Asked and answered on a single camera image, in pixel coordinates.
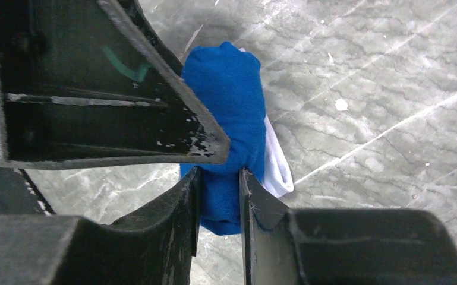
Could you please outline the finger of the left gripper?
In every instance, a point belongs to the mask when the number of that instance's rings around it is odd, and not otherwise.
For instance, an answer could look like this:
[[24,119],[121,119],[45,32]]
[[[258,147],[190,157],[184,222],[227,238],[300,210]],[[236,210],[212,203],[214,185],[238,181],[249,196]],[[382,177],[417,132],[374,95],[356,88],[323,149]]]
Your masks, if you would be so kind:
[[164,42],[162,42],[162,40],[159,38],[155,30],[151,27],[150,23],[143,14],[143,10],[140,6],[139,1],[118,0],[118,2],[122,6],[126,14],[129,16],[131,21],[139,28],[139,30],[144,34],[146,39],[155,48],[158,54],[169,65],[171,70],[173,70],[173,72],[176,73],[176,75],[181,75],[183,64],[174,55],[174,53],[166,47]]
[[63,170],[221,164],[230,141],[118,1],[0,1],[8,158]]

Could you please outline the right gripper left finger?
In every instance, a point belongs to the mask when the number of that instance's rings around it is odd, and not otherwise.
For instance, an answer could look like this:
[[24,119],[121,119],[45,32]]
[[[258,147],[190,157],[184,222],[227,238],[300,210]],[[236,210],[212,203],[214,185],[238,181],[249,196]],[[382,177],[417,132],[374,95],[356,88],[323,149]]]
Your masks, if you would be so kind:
[[0,284],[189,284],[200,171],[112,224],[0,214]]

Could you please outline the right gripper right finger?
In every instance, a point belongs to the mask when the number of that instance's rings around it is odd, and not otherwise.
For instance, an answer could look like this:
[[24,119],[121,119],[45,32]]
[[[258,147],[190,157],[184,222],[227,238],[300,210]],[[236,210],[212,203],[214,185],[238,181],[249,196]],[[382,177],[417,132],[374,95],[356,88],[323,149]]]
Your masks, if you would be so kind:
[[289,208],[240,171],[245,284],[457,284],[443,223],[410,209]]

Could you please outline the blue underwear white trim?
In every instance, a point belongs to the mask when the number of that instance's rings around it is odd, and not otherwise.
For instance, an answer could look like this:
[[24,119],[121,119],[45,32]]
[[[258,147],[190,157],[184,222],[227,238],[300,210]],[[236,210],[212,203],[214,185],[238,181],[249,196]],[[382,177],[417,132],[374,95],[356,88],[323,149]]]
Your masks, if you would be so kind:
[[181,77],[230,140],[226,162],[201,165],[200,224],[219,235],[241,233],[239,171],[248,169],[274,197],[294,190],[291,169],[266,112],[260,61],[230,42],[196,47]]

